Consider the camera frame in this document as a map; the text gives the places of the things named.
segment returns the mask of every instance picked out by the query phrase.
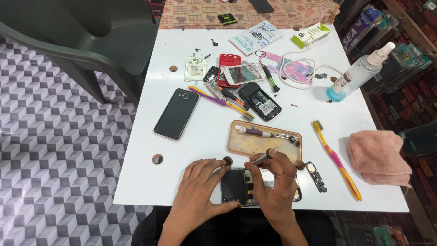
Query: right hand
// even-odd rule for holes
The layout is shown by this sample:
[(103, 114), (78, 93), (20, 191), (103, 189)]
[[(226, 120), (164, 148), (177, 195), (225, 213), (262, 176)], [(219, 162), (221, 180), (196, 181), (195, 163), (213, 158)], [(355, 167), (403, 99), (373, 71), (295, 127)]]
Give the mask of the right hand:
[[(264, 216), (279, 233), (287, 231), (295, 222), (295, 214), (291, 209), (293, 197), (297, 189), (295, 176), (297, 169), (287, 155), (275, 150), (269, 152), (272, 159), (267, 159), (258, 166), (252, 162), (263, 153), (250, 157), (251, 162), (244, 163), (252, 175), (253, 196), (258, 200)], [(259, 167), (268, 169), (276, 179), (274, 189), (264, 185)]]

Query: pink towel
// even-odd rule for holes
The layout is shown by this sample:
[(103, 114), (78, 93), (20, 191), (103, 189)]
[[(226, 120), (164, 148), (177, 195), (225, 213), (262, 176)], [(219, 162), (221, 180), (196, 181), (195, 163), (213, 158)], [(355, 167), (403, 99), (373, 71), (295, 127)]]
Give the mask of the pink towel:
[(352, 167), (367, 182), (411, 187), (411, 168), (399, 154), (402, 144), (392, 131), (362, 130), (350, 135), (347, 152)]

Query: green screwdriver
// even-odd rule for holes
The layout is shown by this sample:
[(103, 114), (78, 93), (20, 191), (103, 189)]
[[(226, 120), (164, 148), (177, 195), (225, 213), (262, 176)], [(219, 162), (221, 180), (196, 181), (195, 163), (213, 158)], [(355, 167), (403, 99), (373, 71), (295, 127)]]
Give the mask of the green screwdriver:
[(261, 65), (263, 66), (264, 73), (266, 74), (267, 78), (270, 80), (270, 83), (273, 86), (273, 92), (278, 92), (279, 91), (279, 87), (274, 83), (274, 81), (272, 79), (272, 75), (270, 74), (269, 69), (262, 62), (261, 62)]

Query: green chair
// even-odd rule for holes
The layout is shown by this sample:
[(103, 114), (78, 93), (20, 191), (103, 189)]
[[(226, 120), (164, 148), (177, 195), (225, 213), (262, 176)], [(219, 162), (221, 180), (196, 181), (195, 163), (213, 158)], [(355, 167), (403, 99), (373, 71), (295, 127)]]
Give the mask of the green chair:
[(50, 58), (101, 103), (94, 71), (138, 105), (158, 25), (147, 0), (1, 0), (0, 34)]

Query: geometric floor pattern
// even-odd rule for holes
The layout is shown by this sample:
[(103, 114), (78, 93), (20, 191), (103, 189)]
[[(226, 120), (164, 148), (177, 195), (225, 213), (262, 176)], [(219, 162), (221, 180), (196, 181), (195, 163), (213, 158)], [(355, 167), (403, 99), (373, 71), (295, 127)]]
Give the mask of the geometric floor pattern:
[(152, 206), (113, 204), (136, 109), (96, 72), (100, 104), (52, 62), (0, 37), (0, 243), (125, 246)]

